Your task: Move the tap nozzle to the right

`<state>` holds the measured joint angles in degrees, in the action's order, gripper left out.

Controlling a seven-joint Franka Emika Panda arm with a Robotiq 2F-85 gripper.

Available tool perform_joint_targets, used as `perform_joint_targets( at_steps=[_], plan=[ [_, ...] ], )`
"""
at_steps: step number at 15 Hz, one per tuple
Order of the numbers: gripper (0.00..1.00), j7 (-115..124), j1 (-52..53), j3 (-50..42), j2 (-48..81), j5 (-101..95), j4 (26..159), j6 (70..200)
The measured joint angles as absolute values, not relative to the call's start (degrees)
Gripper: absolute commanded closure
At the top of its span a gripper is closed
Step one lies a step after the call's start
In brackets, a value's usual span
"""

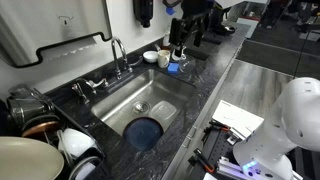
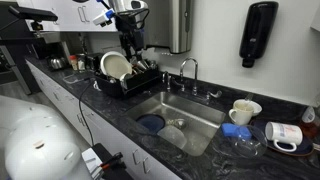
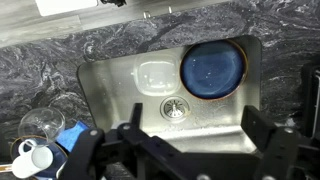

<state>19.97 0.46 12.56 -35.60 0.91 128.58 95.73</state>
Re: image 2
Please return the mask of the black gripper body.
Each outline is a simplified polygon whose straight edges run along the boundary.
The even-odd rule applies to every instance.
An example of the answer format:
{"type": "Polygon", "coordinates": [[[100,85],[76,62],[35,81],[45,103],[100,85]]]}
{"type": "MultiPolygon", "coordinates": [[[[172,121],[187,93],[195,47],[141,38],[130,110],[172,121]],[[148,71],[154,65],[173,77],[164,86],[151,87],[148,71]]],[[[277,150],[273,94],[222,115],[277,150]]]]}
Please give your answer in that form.
{"type": "Polygon", "coordinates": [[[133,48],[135,51],[140,51],[144,47],[144,37],[142,30],[132,30],[122,32],[119,35],[121,47],[125,51],[129,51],[133,48]]]}

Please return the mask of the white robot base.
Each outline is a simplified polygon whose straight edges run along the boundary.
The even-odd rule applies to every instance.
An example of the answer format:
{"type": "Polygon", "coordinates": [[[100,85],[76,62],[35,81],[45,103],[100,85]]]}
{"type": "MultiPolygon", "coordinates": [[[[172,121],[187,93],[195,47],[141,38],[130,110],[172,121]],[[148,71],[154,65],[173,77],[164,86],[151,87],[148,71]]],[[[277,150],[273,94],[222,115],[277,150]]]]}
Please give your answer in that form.
{"type": "Polygon", "coordinates": [[[54,109],[0,96],[1,145],[12,180],[71,180],[80,161],[73,132],[54,109]]]}

